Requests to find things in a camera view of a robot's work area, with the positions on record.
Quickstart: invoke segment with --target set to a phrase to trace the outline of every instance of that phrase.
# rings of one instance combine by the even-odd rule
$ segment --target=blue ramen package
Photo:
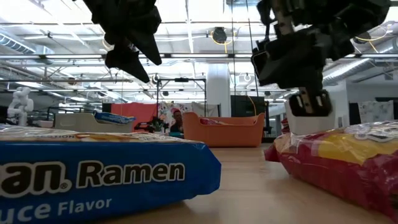
[[[156,134],[0,125],[0,151],[0,223],[100,220],[220,186],[205,144]]]
[[[128,124],[136,120],[135,117],[126,117],[107,112],[96,112],[94,117],[98,122],[108,124]]]

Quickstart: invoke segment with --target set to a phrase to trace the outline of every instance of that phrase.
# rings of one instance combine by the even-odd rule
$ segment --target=white humanoid robot
[[[18,87],[17,91],[12,94],[13,99],[7,110],[9,118],[15,117],[15,115],[17,115],[19,126],[26,126],[27,112],[33,111],[33,100],[29,99],[29,93],[30,88]]]

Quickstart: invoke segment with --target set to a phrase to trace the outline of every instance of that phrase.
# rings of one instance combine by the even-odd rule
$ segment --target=orange storage bin
[[[193,112],[183,114],[184,138],[210,147],[258,147],[261,144],[265,114],[247,118],[208,118],[226,124],[201,124]]]

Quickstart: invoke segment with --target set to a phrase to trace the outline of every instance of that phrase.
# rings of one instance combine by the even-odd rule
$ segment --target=wooden table
[[[266,147],[213,149],[223,168],[221,187],[211,195],[101,223],[392,223],[384,215],[291,178],[279,163],[264,162]]]

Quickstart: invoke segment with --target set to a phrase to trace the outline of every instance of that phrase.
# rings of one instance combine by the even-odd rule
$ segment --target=person
[[[170,128],[171,133],[184,133],[182,128],[182,114],[179,109],[172,109],[173,118],[175,119],[175,124],[173,124]]]

